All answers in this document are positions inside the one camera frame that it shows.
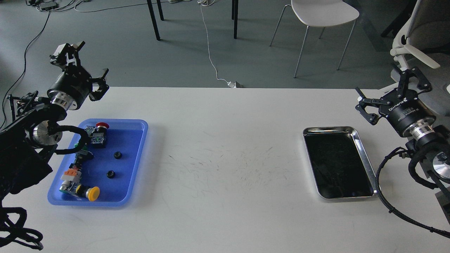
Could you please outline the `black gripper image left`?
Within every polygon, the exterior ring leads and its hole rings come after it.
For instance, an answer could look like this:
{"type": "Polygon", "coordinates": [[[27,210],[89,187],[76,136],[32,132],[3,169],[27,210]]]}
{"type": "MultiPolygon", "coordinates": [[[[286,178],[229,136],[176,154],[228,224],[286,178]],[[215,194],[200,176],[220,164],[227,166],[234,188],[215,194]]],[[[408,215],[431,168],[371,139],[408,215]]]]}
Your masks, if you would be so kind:
{"type": "Polygon", "coordinates": [[[78,110],[89,95],[90,101],[99,101],[109,90],[105,77],[108,68],[103,69],[103,75],[98,78],[92,76],[81,66],[79,51],[85,41],[74,44],[59,45],[50,55],[50,64],[62,69],[54,85],[47,91],[52,103],[64,100],[62,104],[66,110],[78,110]],[[96,91],[92,91],[92,84],[98,84],[96,91]]]}

